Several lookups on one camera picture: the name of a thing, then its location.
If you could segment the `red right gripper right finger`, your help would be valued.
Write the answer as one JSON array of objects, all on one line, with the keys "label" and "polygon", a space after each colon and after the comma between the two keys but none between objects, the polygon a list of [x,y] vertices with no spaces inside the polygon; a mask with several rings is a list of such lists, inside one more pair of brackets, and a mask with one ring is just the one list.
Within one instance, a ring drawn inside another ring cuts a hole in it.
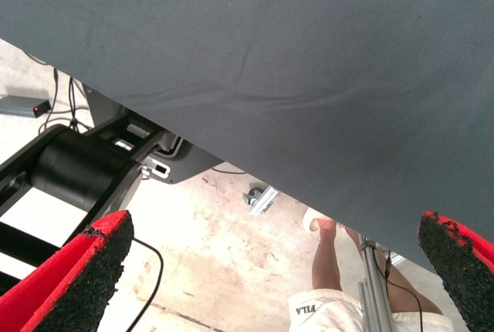
[{"label": "red right gripper right finger", "polygon": [[470,331],[493,330],[493,244],[459,221],[427,211],[420,247]]}]

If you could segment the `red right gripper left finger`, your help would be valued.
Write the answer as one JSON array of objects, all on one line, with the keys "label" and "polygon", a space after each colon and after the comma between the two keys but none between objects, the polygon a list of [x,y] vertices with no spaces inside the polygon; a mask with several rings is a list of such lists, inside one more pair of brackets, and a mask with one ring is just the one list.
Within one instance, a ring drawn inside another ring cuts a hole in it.
[{"label": "red right gripper left finger", "polygon": [[133,237],[127,210],[88,225],[1,297],[1,329],[97,330]]}]

